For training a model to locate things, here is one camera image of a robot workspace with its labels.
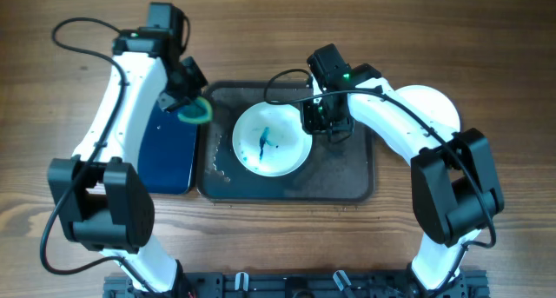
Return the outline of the green yellow sponge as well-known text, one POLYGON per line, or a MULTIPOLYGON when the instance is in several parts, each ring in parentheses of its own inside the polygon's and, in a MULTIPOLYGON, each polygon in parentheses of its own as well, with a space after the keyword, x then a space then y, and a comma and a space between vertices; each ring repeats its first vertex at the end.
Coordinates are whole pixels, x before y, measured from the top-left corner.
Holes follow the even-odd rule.
POLYGON ((190 104, 183 106, 177 114, 178 119, 184 123, 204 124, 213 119, 213 108, 203 96, 198 96, 190 104))

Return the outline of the white plate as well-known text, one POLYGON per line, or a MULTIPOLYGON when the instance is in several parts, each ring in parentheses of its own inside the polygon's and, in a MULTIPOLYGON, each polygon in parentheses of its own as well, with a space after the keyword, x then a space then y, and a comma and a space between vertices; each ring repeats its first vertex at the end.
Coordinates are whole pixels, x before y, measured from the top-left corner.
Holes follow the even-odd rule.
MULTIPOLYGON (((460 116, 457 109, 437 89, 425 85, 408 85, 388 95, 412 110, 445 142, 450 142, 453 134, 460 132, 460 116)), ((387 123, 386 134, 381 134, 381 137, 407 164, 421 149, 435 149, 440 146, 435 137, 400 107, 389 101, 381 102, 381 105, 388 109, 388 114, 384 116, 387 123)))
POLYGON ((278 177, 294 172, 308 159, 313 137, 303 130, 296 107, 257 103, 236 121, 232 146, 247 170, 278 177))

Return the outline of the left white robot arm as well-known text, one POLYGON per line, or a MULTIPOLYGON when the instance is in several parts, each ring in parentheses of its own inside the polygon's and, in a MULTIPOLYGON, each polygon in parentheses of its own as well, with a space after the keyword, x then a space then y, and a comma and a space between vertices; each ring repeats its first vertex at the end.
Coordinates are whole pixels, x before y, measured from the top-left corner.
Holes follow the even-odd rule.
POLYGON ((213 117, 202 95, 207 79, 185 54, 190 30, 189 18, 171 3, 152 3, 144 26, 118 30, 106 56, 109 84, 89 132, 47 173, 55 203, 50 222, 100 262, 116 263, 135 297, 195 295, 182 264, 152 233, 154 203, 136 170, 154 107, 184 123, 213 117))

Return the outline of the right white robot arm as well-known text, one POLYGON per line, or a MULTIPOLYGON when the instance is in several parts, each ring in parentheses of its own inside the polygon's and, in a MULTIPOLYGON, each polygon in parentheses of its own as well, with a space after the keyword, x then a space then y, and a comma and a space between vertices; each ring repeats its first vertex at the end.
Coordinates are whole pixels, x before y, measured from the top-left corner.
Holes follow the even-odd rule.
POLYGON ((349 138, 362 123, 409 165, 413 211, 424 232, 410 273, 423 294, 440 295, 470 246, 497 242, 493 218, 505 200, 487 138, 461 130, 457 110, 438 90, 393 89, 371 65, 351 67, 334 44, 307 64, 314 96, 301 105, 305 132, 349 138))

